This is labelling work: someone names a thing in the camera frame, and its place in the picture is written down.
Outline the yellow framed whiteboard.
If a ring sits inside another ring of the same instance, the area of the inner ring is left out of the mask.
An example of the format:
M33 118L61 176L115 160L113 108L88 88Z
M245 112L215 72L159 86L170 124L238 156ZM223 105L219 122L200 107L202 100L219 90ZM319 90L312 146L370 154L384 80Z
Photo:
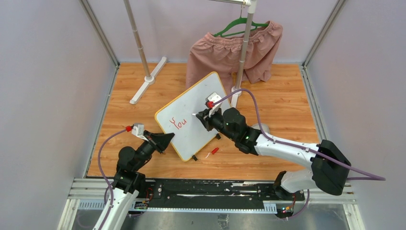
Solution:
M182 161L188 161L217 135L207 131L192 115L206 109L206 98L216 92L222 98L226 91L217 72L211 72L155 113L164 133L174 133L171 145Z

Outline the red marker cap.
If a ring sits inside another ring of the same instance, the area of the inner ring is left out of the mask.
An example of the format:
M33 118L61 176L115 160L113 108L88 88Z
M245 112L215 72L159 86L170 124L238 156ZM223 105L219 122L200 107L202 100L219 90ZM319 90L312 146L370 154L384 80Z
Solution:
M211 151L211 154L215 154L217 151L219 150L219 148L215 148Z

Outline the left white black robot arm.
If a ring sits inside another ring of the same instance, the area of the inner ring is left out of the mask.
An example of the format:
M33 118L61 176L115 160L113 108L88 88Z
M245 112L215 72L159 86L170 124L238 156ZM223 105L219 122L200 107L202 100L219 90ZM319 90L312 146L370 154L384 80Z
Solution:
M123 147L118 153L116 173L110 183L101 167L98 153L99 170L107 183L105 206L94 225L94 230L119 230L128 216L130 206L136 198L146 194L146 176L139 172L154 152L163 153L175 137L174 133L151 133L144 131L141 145L134 149Z

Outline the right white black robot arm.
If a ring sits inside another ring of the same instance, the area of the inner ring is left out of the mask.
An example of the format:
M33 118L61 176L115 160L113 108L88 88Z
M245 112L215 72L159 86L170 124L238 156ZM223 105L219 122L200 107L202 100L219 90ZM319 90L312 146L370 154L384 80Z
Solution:
M215 129L245 154L277 157L303 166L301 171L278 174L273 193L279 200L313 188L334 196L342 195L351 163L333 142L324 139L319 144L300 143L272 137L248 126L245 117L235 108L224 112L218 109L214 113L205 109L195 116L206 130Z

